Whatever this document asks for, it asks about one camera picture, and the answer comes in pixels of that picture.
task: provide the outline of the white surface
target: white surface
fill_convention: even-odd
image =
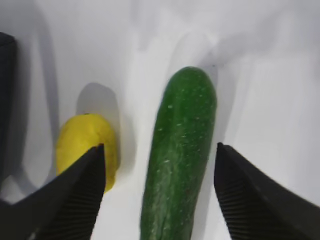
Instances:
[[[113,118],[119,117],[126,164],[103,199],[92,239],[138,240],[162,91],[178,67],[195,64],[216,76],[214,142],[234,146],[320,205],[319,16],[317,0],[2,0],[0,31],[16,36],[21,49],[12,123],[19,134],[10,142],[24,146],[22,152],[9,148],[12,158],[23,156],[24,167],[7,179],[2,197],[17,201],[53,176],[58,128],[95,108],[85,104],[86,89],[98,83],[115,95],[108,108],[118,111]],[[194,240],[230,239],[210,184],[212,166]]]

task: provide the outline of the cucumber skin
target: cucumber skin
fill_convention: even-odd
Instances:
[[[158,110],[140,219],[140,240],[190,240],[215,124],[210,78],[185,67],[169,81]]]

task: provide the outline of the yellow object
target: yellow object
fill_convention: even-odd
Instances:
[[[70,167],[90,148],[104,144],[106,186],[109,191],[116,180],[117,146],[115,132],[98,114],[83,114],[70,118],[62,127],[56,145],[57,175]]]

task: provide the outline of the cucumber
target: cucumber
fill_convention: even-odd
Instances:
[[[140,219],[140,240],[190,240],[215,124],[210,78],[185,67],[169,81],[158,110]]]

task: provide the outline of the lemon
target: lemon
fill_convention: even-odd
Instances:
[[[99,114],[83,114],[70,118],[62,127],[56,144],[56,172],[61,174],[92,147],[104,144],[106,185],[115,184],[117,171],[116,135]]]

